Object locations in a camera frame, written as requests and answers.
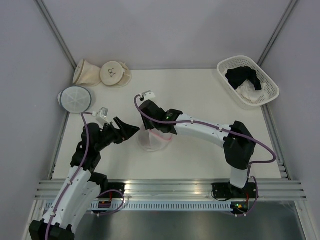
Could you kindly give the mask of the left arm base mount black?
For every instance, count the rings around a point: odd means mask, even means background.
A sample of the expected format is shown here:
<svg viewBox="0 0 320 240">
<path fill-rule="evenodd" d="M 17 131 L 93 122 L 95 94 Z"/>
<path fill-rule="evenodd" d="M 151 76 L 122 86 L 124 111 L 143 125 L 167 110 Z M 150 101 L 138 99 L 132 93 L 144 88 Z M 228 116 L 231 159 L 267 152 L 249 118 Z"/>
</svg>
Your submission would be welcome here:
<svg viewBox="0 0 320 240">
<path fill-rule="evenodd" d="M 104 199 L 106 201 L 112 201 L 113 199 L 122 199 L 122 195 L 125 193 L 124 182 L 111 182 L 107 188 L 102 191 L 101 196 L 98 199 Z"/>
</svg>

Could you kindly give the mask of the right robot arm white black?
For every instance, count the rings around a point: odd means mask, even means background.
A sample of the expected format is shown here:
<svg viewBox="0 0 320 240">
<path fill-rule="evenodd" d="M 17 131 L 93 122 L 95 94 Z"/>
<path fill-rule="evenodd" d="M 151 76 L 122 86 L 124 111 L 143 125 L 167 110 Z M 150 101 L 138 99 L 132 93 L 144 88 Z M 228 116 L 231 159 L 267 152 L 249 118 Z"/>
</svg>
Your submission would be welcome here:
<svg viewBox="0 0 320 240">
<path fill-rule="evenodd" d="M 164 111 L 151 100 L 146 100 L 136 107 L 147 130 L 156 129 L 163 134 L 193 137 L 222 148 L 225 160 L 230 165 L 229 194 L 239 198 L 246 192 L 249 162 L 256 143 L 242 122 L 214 125 L 180 110 Z"/>
</svg>

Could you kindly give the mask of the pink-trimmed mesh laundry bag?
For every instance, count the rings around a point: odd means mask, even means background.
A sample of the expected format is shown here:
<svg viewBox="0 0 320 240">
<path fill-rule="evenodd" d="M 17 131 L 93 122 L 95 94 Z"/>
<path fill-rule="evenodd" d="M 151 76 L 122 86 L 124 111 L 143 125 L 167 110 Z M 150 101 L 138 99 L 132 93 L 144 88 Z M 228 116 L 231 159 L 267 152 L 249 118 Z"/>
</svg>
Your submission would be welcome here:
<svg viewBox="0 0 320 240">
<path fill-rule="evenodd" d="M 137 143 L 146 152 L 156 152 L 166 148 L 172 141 L 171 133 L 163 133 L 157 129 L 145 129 L 138 132 Z"/>
</svg>

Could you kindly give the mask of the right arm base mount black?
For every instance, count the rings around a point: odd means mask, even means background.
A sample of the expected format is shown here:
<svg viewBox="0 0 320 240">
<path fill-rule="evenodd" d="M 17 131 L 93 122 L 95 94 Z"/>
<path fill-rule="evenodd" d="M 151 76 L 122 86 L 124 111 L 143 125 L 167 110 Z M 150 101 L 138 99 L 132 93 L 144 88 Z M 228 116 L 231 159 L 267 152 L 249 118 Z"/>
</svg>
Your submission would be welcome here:
<svg viewBox="0 0 320 240">
<path fill-rule="evenodd" d="M 211 195 L 218 201 L 228 201 L 233 199 L 255 199 L 257 195 L 255 183 L 247 183 L 244 188 L 237 188 L 229 182 L 212 183 Z"/>
</svg>

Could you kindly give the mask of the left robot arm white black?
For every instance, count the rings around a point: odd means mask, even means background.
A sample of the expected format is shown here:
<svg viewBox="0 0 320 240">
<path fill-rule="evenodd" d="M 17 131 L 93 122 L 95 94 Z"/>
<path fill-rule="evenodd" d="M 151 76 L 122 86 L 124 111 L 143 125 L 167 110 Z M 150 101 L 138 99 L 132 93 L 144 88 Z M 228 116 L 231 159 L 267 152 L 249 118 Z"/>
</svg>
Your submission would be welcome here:
<svg viewBox="0 0 320 240">
<path fill-rule="evenodd" d="M 82 218 L 96 198 L 110 192 L 108 177 L 95 171 L 101 151 L 111 144 L 119 145 L 140 128 L 124 123 L 118 117 L 100 127 L 85 123 L 81 141 L 72 156 L 70 169 L 62 188 L 41 220 L 33 220 L 29 234 L 33 240 L 73 240 Z"/>
</svg>

